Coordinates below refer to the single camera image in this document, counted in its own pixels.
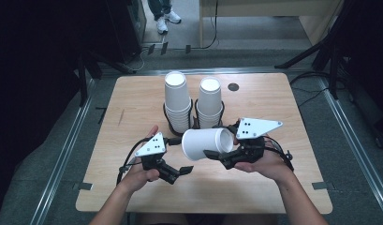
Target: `white paper cup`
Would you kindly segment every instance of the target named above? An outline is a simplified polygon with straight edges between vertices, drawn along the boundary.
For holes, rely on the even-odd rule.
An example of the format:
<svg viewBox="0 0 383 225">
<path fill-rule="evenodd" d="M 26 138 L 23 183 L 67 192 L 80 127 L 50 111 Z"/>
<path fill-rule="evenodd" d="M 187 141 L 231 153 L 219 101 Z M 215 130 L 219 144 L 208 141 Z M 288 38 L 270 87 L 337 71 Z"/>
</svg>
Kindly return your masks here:
<svg viewBox="0 0 383 225">
<path fill-rule="evenodd" d="M 191 127 L 193 127 L 194 126 L 194 117 L 190 116 L 190 122 L 191 122 Z M 185 133 L 187 130 L 190 129 L 189 124 L 188 124 L 188 120 L 183 121 L 182 123 L 171 122 L 171 121 L 170 121 L 170 123 L 171 123 L 172 128 L 178 133 Z"/>
<path fill-rule="evenodd" d="M 232 147 L 232 134 L 225 128 L 189 129 L 182 138 L 183 152 L 192 161 L 206 158 L 203 150 L 227 153 Z"/>
<path fill-rule="evenodd" d="M 165 105 L 172 111 L 182 111 L 191 102 L 185 75 L 172 71 L 165 76 Z"/>
<path fill-rule="evenodd" d="M 190 111 L 190 109 L 191 109 L 191 98 L 189 99 L 188 106 L 182 110 L 179 110 L 179 111 L 171 110 L 170 108 L 168 108 L 168 106 L 165 103 L 165 111 L 169 114 L 174 114 L 174 115 L 185 114 L 185 113 L 188 113 Z"/>
<path fill-rule="evenodd" d="M 205 77 L 199 85 L 199 110 L 206 115 L 214 115 L 220 112 L 221 87 L 220 81 L 215 77 Z"/>
<path fill-rule="evenodd" d="M 212 128 L 213 126 L 217 126 L 220 122 L 220 116 L 221 111 L 223 109 L 223 106 L 220 109 L 220 112 L 215 115 L 205 115 L 202 112 L 199 111 L 199 103 L 197 102 L 196 109 L 198 114 L 198 120 L 199 120 L 199 128 L 205 129 L 205 128 Z"/>
<path fill-rule="evenodd" d="M 189 120 L 191 122 L 191 127 L 188 123 L 188 114 L 182 116 L 175 116 L 167 114 L 167 117 L 170 121 L 172 128 L 178 133 L 184 133 L 186 130 L 194 126 L 194 117 L 192 113 L 189 115 Z"/>
</svg>

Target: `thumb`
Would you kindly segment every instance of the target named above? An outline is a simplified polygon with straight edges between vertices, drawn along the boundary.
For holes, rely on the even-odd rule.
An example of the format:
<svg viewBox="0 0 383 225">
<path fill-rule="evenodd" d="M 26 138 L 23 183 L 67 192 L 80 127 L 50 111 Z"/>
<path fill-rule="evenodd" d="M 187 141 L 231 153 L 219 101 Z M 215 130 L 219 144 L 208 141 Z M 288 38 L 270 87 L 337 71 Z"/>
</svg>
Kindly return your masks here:
<svg viewBox="0 0 383 225">
<path fill-rule="evenodd" d="M 146 173 L 147 180 L 154 181 L 159 179 L 159 171 L 156 169 L 151 169 Z"/>
<path fill-rule="evenodd" d="M 238 162 L 235 164 L 234 168 L 247 173 L 253 172 L 252 164 L 249 162 Z"/>
</svg>

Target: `white sneaker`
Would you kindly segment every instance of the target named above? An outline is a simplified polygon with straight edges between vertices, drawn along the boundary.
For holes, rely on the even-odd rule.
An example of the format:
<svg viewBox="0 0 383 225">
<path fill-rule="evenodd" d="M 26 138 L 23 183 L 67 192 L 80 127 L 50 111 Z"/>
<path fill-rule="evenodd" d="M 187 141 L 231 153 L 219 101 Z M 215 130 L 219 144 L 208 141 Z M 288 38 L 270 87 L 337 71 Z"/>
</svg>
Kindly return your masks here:
<svg viewBox="0 0 383 225">
<path fill-rule="evenodd" d="M 160 17 L 156 21 L 156 28 L 158 29 L 158 33 L 160 35 L 163 35 L 166 32 L 168 32 L 168 27 L 166 26 L 166 22 L 165 22 L 165 18 L 164 17 Z"/>
<path fill-rule="evenodd" d="M 164 14 L 164 18 L 172 23 L 180 23 L 182 21 L 182 18 L 180 18 L 174 11 Z"/>
</svg>

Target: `black stand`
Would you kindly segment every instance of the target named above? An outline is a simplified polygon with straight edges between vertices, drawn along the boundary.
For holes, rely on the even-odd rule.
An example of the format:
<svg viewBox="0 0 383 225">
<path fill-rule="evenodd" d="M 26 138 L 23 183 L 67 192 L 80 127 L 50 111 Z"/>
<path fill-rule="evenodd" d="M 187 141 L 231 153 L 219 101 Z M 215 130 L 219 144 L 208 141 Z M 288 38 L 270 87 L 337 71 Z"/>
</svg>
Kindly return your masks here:
<svg viewBox="0 0 383 225">
<path fill-rule="evenodd" d="M 274 66 L 275 68 L 290 68 L 296 63 L 300 62 L 304 58 L 311 54 L 319 51 L 316 58 L 314 59 L 312 68 L 314 70 L 322 70 L 328 64 L 331 59 L 331 71 L 330 71 L 330 83 L 329 90 L 334 98 L 337 99 L 336 95 L 336 78 L 337 78 L 337 66 L 339 60 L 338 49 L 335 44 L 337 39 L 341 36 L 342 29 L 344 29 L 345 20 L 348 17 L 349 12 L 353 8 L 355 0 L 345 0 L 343 9 L 341 10 L 336 22 L 331 28 L 329 34 L 325 36 L 319 43 L 312 46 L 308 50 L 300 53 L 296 57 L 290 59 L 282 65 Z"/>
</svg>

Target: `black gripper mount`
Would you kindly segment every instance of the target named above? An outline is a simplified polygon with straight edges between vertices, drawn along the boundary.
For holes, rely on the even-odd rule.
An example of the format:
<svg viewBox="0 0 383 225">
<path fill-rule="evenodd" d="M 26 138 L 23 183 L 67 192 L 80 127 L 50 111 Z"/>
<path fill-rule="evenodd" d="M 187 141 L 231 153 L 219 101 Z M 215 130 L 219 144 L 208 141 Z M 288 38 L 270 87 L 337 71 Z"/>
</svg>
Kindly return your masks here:
<svg viewBox="0 0 383 225">
<path fill-rule="evenodd" d="M 230 125 L 227 128 L 234 135 L 237 134 L 240 121 L 237 121 L 236 124 Z M 229 170 L 234 168 L 235 164 L 238 162 L 250 162 L 254 163 L 264 156 L 264 150 L 269 150 L 277 153 L 285 162 L 285 164 L 292 170 L 293 166 L 291 164 L 292 155 L 287 151 L 287 154 L 284 154 L 283 150 L 276 146 L 275 148 L 267 147 L 265 145 L 265 140 L 263 136 L 257 137 L 255 139 L 243 139 L 238 140 L 239 146 L 236 150 L 228 153 L 217 153 L 211 150 L 204 150 L 206 158 L 212 160 L 220 161 L 224 167 Z"/>
<path fill-rule="evenodd" d="M 168 143 L 169 145 L 177 145 L 182 143 L 182 140 L 179 138 L 174 139 L 164 139 L 165 146 Z M 192 172 L 193 166 L 182 167 L 179 171 L 172 168 L 170 165 L 166 164 L 165 160 L 162 158 L 165 153 L 154 154 L 149 156 L 141 157 L 142 167 L 145 171 L 151 169 L 157 169 L 159 171 L 159 178 L 170 183 L 174 184 L 176 179 L 181 175 L 186 175 Z"/>
</svg>

